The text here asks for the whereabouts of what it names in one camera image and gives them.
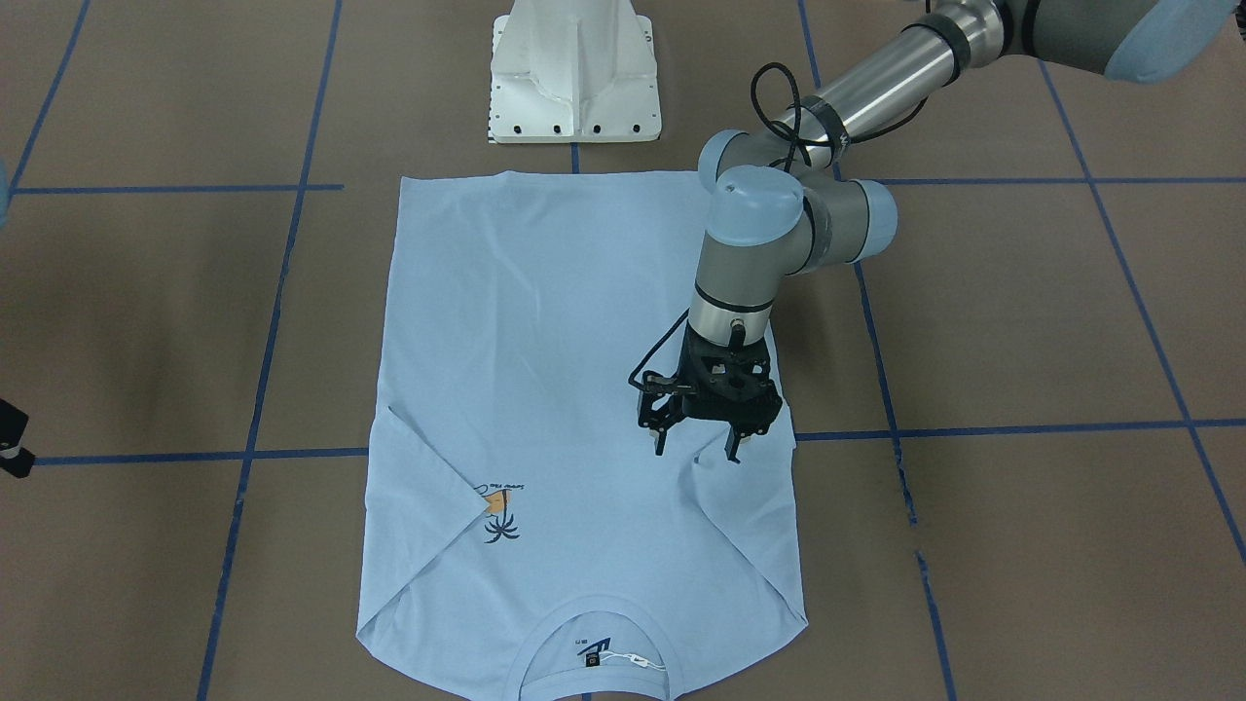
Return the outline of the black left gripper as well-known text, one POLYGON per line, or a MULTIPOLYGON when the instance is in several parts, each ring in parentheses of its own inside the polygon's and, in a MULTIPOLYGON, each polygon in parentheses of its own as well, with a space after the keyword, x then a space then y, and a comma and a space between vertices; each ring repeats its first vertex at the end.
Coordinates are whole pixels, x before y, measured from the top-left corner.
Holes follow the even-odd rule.
POLYGON ((748 325, 731 322, 728 342, 701 337, 688 322, 674 322, 637 365, 638 425, 654 435, 654 453, 663 456, 667 435, 685 420, 721 422, 728 430, 724 454, 740 464, 745 436, 766 435, 782 408, 766 342, 745 341, 748 325), (682 331, 679 364, 672 376, 649 371, 650 359, 682 331))

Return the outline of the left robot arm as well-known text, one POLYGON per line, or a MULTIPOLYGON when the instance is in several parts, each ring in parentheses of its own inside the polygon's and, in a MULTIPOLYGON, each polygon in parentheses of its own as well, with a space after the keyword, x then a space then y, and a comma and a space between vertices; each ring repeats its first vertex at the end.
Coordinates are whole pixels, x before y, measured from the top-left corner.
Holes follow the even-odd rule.
POLYGON ((792 92, 756 133, 709 138, 697 173, 711 195, 672 376, 638 364, 638 425, 658 456, 687 420, 728 425, 725 454, 782 410, 766 332, 782 280, 854 265, 898 234, 880 182, 829 176, 846 152, 907 125, 969 71, 1024 55, 1118 83, 1161 83, 1219 35, 1231 1, 934 1, 890 44, 819 88, 792 92))

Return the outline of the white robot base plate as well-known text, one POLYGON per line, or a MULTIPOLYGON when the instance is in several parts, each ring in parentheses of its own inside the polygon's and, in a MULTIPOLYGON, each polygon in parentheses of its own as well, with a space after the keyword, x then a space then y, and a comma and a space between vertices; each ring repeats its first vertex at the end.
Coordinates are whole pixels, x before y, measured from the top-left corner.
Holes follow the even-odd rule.
POLYGON ((630 1, 516 1, 493 19, 487 137, 495 144, 660 137, 653 22, 630 1))

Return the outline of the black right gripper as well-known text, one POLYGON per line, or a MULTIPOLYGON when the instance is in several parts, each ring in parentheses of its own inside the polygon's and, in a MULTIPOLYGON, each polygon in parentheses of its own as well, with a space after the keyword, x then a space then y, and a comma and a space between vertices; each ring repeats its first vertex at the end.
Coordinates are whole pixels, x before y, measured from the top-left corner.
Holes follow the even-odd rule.
POLYGON ((1 398, 1 467, 14 478, 25 479, 36 462, 35 453, 22 445, 27 413, 1 398))

